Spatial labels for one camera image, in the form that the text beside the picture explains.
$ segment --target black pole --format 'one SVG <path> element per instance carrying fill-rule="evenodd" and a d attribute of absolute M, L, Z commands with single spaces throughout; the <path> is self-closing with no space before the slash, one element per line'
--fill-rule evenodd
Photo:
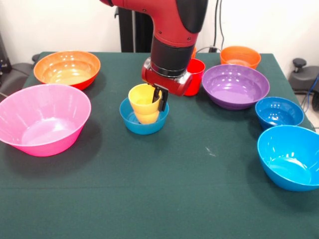
<path fill-rule="evenodd" d="M 135 13 L 136 52 L 151 52 L 153 39 L 152 18 L 144 13 Z"/>
<path fill-rule="evenodd" d="M 0 72 L 9 73 L 11 70 L 12 67 L 0 34 Z"/>
<path fill-rule="evenodd" d="M 134 52 L 132 11 L 119 7 L 121 50 L 122 52 Z"/>

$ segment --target bowl rim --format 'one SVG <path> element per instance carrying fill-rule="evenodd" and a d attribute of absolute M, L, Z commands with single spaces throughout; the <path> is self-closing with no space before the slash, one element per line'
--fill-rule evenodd
<path fill-rule="evenodd" d="M 84 82 L 90 80 L 92 77 L 96 76 L 96 75 L 99 73 L 99 71 L 101 70 L 101 61 L 100 61 L 100 59 L 99 59 L 96 55 L 94 55 L 93 53 L 91 53 L 91 52 L 88 52 L 88 51 L 76 51 L 76 50 L 57 51 L 57 52 L 50 53 L 49 55 L 47 55 L 47 56 L 41 58 L 41 59 L 35 64 L 35 66 L 34 66 L 34 68 L 33 68 L 33 74 L 34 74 L 35 78 L 36 78 L 39 82 L 41 82 L 41 83 L 43 83 L 43 84 L 48 84 L 47 82 L 42 81 L 42 80 L 40 79 L 40 77 L 35 73 L 35 70 L 37 69 L 37 67 L 39 67 L 40 63 L 41 63 L 42 61 L 44 61 L 45 59 L 47 59 L 47 58 L 53 56 L 53 55 L 61 54 L 61 53 L 64 53 L 64 52 L 67 52 L 67 53 L 77 52 L 77 53 L 82 53 L 82 54 L 91 55 L 91 56 L 93 56 L 93 57 L 97 60 L 97 62 L 98 62 L 99 64 L 98 64 L 97 70 L 94 72 L 94 74 L 92 74 L 92 76 L 91 76 L 89 79 L 87 79 L 87 80 L 85 80 L 85 81 L 81 81 L 81 82 L 76 83 L 76 84 L 65 84 L 65 83 L 62 83 L 62 84 L 60 84 L 60 85 L 74 86 L 74 85 L 78 85 L 78 84 L 84 83 Z"/>
<path fill-rule="evenodd" d="M 121 108 L 122 108 L 122 106 L 126 103 L 126 101 L 129 101 L 129 104 L 130 104 L 129 98 L 126 97 L 126 98 L 121 102 L 119 111 L 120 111 L 120 115 L 121 115 L 122 119 L 123 119 L 125 122 L 128 122 L 129 124 L 132 124 L 132 125 L 139 125 L 139 126 L 141 126 L 141 125 L 142 125 L 142 126 L 144 126 L 144 125 L 155 125 L 155 124 L 160 123 L 161 121 L 165 120 L 165 119 L 167 118 L 167 116 L 168 116 L 168 113 L 169 113 L 169 105 L 168 105 L 168 102 L 167 102 L 167 103 L 166 103 L 166 108 L 165 108 L 165 111 L 166 111 L 166 109 L 167 109 L 167 113 L 166 113 L 161 119 L 159 119 L 158 121 L 156 121 L 155 123 L 141 124 L 141 123 L 131 122 L 131 121 L 127 120 L 127 119 L 123 116 L 122 111 L 121 111 Z"/>
<path fill-rule="evenodd" d="M 265 93 L 263 96 L 261 96 L 259 99 L 254 100 L 254 101 L 252 101 L 252 102 L 247 102 L 247 103 L 233 103 L 233 102 L 228 102 L 228 101 L 224 101 L 224 100 L 222 100 L 222 99 L 220 99 L 220 98 L 218 98 L 218 97 L 212 95 L 212 94 L 209 93 L 208 90 L 206 89 L 206 86 L 205 86 L 205 84 L 204 84 L 204 79 L 205 79 L 205 75 L 208 73 L 208 71 L 210 71 L 211 69 L 219 68 L 219 67 L 238 67 L 238 68 L 249 69 L 249 70 L 251 70 L 251 71 L 256 72 L 256 73 L 257 73 L 258 75 L 260 75 L 263 79 L 265 79 L 265 82 L 267 82 L 267 86 L 268 86 L 268 87 L 267 87 L 266 93 Z M 264 76 L 262 73 L 260 73 L 259 71 L 255 70 L 255 69 L 253 69 L 253 68 L 250 68 L 250 67 L 247 67 L 247 66 L 235 65 L 235 64 L 222 64 L 222 65 L 216 65 L 216 66 L 210 67 L 210 68 L 204 73 L 204 75 L 203 75 L 202 85 L 203 85 L 203 88 L 205 89 L 205 91 L 206 91 L 210 96 L 216 98 L 217 100 L 219 100 L 219 101 L 221 101 L 221 102 L 225 102 L 225 103 L 227 103 L 227 104 L 232 104 L 232 105 L 234 105 L 234 106 L 252 105 L 252 104 L 254 104 L 254 103 L 260 101 L 261 99 L 265 98 L 266 95 L 269 94 L 269 92 L 270 92 L 270 83 L 269 83 L 269 81 L 268 81 L 268 79 L 267 79 L 266 76 Z"/>
<path fill-rule="evenodd" d="M 29 91 L 33 88 L 42 88 L 42 87 L 52 87 L 52 86 L 58 86 L 58 87 L 66 87 L 66 88 L 72 88 L 72 90 L 74 91 L 77 91 L 80 93 L 80 95 L 84 96 L 88 103 L 89 103 L 89 108 L 88 108 L 88 113 L 87 113 L 87 116 L 85 116 L 84 120 L 83 120 L 83 123 L 77 127 L 76 129 L 74 129 L 70 134 L 68 134 L 67 136 L 64 136 L 64 137 L 61 137 L 59 139 L 56 139 L 56 140 L 53 140 L 53 141 L 50 141 L 50 142 L 46 142 L 46 143 L 41 143 L 41 144 L 33 144 L 33 145 L 25 145 L 25 144 L 17 144 L 17 143 L 10 143 L 6 140 L 3 140 L 0 138 L 0 141 L 2 141 L 3 143 L 6 143 L 6 144 L 9 144 L 9 145 L 12 145 L 12 146 L 17 146 L 17 147 L 38 147 L 38 146 L 44 146 L 44 145 L 48 145 L 48 144 L 51 144 L 51 143 L 55 143 L 55 142 L 58 142 L 60 140 L 63 140 L 69 136 L 71 136 L 72 134 L 74 134 L 75 132 L 77 132 L 81 127 L 83 127 L 86 123 L 86 121 L 89 119 L 90 115 L 91 115 L 91 110 L 92 110 L 92 105 L 91 105 L 91 101 L 89 99 L 89 97 L 81 90 L 73 87 L 73 86 L 68 86 L 68 85 L 64 85 L 64 84 L 41 84 L 41 85 L 35 85 L 35 86 L 30 86 L 30 87 L 27 87 L 27 88 L 24 88 L 22 90 L 19 90 L 17 92 L 14 92 L 13 94 L 9 95 L 7 98 L 5 98 L 2 102 L 0 102 L 0 106 L 1 104 L 4 104 L 4 102 L 6 102 L 8 99 L 10 99 L 11 97 L 14 97 L 15 95 L 19 95 L 19 94 L 22 94 L 23 92 L 25 91 Z"/>
<path fill-rule="evenodd" d="M 295 183 L 295 184 L 298 184 L 298 185 L 302 185 L 302 186 L 307 186 L 307 187 L 317 187 L 317 186 L 319 186 L 319 183 L 318 183 L 318 184 L 304 184 L 304 183 L 298 183 L 298 182 L 293 181 L 293 180 L 291 180 L 291 179 L 289 179 L 289 178 L 286 178 L 286 177 L 280 175 L 279 173 L 275 172 L 274 170 L 272 170 L 272 169 L 269 167 L 269 165 L 265 162 L 265 160 L 264 160 L 264 158 L 261 156 L 261 153 L 260 153 L 260 150 L 259 150 L 259 148 L 260 148 L 260 147 L 259 147 L 260 139 L 262 138 L 262 136 L 263 136 L 266 132 L 271 131 L 271 130 L 275 130 L 275 128 L 278 128 L 278 127 L 300 128 L 301 130 L 305 130 L 305 131 L 309 131 L 309 132 L 311 132 L 311 133 L 317 134 L 316 132 L 314 132 L 314 131 L 312 131 L 312 130 L 310 130 L 310 129 L 308 129 L 308 128 L 300 127 L 300 126 L 297 126 L 297 125 L 279 125 L 279 126 L 271 127 L 271 128 L 269 128 L 269 129 L 265 130 L 264 132 L 262 132 L 261 135 L 260 135 L 259 138 L 258 138 L 258 141 L 257 141 L 257 150 L 258 150 L 258 154 L 259 154 L 259 159 L 260 159 L 260 161 L 261 161 L 263 164 L 265 164 L 265 165 L 267 166 L 267 168 L 268 168 L 269 170 L 271 170 L 273 173 L 275 173 L 275 174 L 278 175 L 279 177 L 281 177 L 281 178 L 283 178 L 283 179 L 285 179 L 285 180 L 287 180 L 287 181 L 289 181 L 289 182 L 292 182 L 292 183 Z"/>
<path fill-rule="evenodd" d="M 260 103 L 261 101 L 263 101 L 263 100 L 265 100 L 265 99 L 281 99 L 281 100 L 284 100 L 284 101 L 286 101 L 286 102 L 288 102 L 288 103 L 292 103 L 293 105 L 297 106 L 297 108 L 302 112 L 303 117 L 302 117 L 301 121 L 300 121 L 298 124 L 280 124 L 280 125 L 278 125 L 278 126 L 281 126 L 281 125 L 294 125 L 294 126 L 299 126 L 299 125 L 304 121 L 304 119 L 305 119 L 305 113 L 304 113 L 304 111 L 301 109 L 301 107 L 300 107 L 299 105 L 297 105 L 295 102 L 293 102 L 293 101 L 291 101 L 291 100 L 288 100 L 288 99 L 286 99 L 286 98 L 283 98 L 283 97 L 268 96 L 268 97 L 262 98 L 261 100 L 259 100 L 259 101 L 255 104 L 255 112 L 256 112 L 256 115 L 258 116 L 258 118 L 259 118 L 262 122 L 264 122 L 264 123 L 266 123 L 266 124 L 268 124 L 268 125 L 271 125 L 271 126 L 276 126 L 276 125 L 270 124 L 269 122 L 265 121 L 265 120 L 259 115 L 259 113 L 258 113 L 258 111 L 257 111 L 257 106 L 259 105 L 259 103 Z"/>
<path fill-rule="evenodd" d="M 259 57 L 258 57 L 258 58 L 259 58 L 259 59 L 258 59 L 258 62 L 257 62 L 257 63 L 254 63 L 254 64 L 250 64 L 250 67 L 249 67 L 249 68 L 251 68 L 252 66 L 258 66 L 259 63 L 261 62 L 261 54 L 260 54 L 258 51 L 254 50 L 254 49 L 252 49 L 252 48 L 250 48 L 250 47 L 247 47 L 247 46 L 238 46 L 238 45 L 228 46 L 228 47 L 225 47 L 224 49 L 222 49 L 222 51 L 220 52 L 220 58 L 221 58 L 223 61 L 227 62 L 227 60 L 225 60 L 225 58 L 222 57 L 222 52 L 223 52 L 224 50 L 226 50 L 226 49 L 230 49 L 230 48 L 233 48 L 233 47 L 245 48 L 245 49 L 249 49 L 249 50 L 253 51 L 254 53 L 257 53 L 257 55 L 259 56 Z"/>

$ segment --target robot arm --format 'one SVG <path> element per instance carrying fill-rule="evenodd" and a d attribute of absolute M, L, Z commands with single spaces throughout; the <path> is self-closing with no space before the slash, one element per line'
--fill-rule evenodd
<path fill-rule="evenodd" d="M 182 96 L 191 81 L 186 69 L 204 22 L 208 0 L 101 1 L 151 16 L 152 50 L 142 68 L 142 79 Z"/>

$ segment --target cup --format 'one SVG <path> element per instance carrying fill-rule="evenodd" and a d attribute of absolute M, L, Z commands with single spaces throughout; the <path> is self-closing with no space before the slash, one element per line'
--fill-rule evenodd
<path fill-rule="evenodd" d="M 188 64 L 187 71 L 192 74 L 192 80 L 184 95 L 194 96 L 199 91 L 201 80 L 205 71 L 205 64 L 198 59 L 191 59 Z"/>
<path fill-rule="evenodd" d="M 134 114 L 141 124 L 155 123 L 159 117 L 159 98 L 153 102 L 155 88 L 149 84 L 140 84 L 134 86 L 129 91 L 129 100 L 134 110 Z"/>

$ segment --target bowl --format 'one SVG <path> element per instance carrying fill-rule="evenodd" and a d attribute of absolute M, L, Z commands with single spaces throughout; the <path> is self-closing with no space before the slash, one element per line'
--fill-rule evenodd
<path fill-rule="evenodd" d="M 218 65 L 208 69 L 202 84 L 209 97 L 228 110 L 249 108 L 270 90 L 264 75 L 239 65 Z"/>
<path fill-rule="evenodd" d="M 261 61 L 261 55 L 245 46 L 230 46 L 220 53 L 221 64 L 235 64 L 256 69 Z"/>
<path fill-rule="evenodd" d="M 125 126 L 133 133 L 140 135 L 152 134 L 161 130 L 165 124 L 168 112 L 169 106 L 167 103 L 165 110 L 160 112 L 158 120 L 155 123 L 141 124 L 136 118 L 128 98 L 123 100 L 120 105 L 120 114 L 124 120 Z"/>
<path fill-rule="evenodd" d="M 269 178 L 289 191 L 319 187 L 319 134 L 299 126 L 282 125 L 264 131 L 257 143 Z"/>
<path fill-rule="evenodd" d="M 25 88 L 0 103 L 0 140 L 33 156 L 52 156 L 75 142 L 90 112 L 89 98 L 74 87 Z"/>
<path fill-rule="evenodd" d="M 255 110 L 263 129 L 277 125 L 300 125 L 305 117 L 296 103 L 281 97 L 263 98 L 257 102 Z"/>
<path fill-rule="evenodd" d="M 101 63 L 95 55 L 84 51 L 62 51 L 37 62 L 34 75 L 44 84 L 63 84 L 80 90 L 93 83 Z"/>

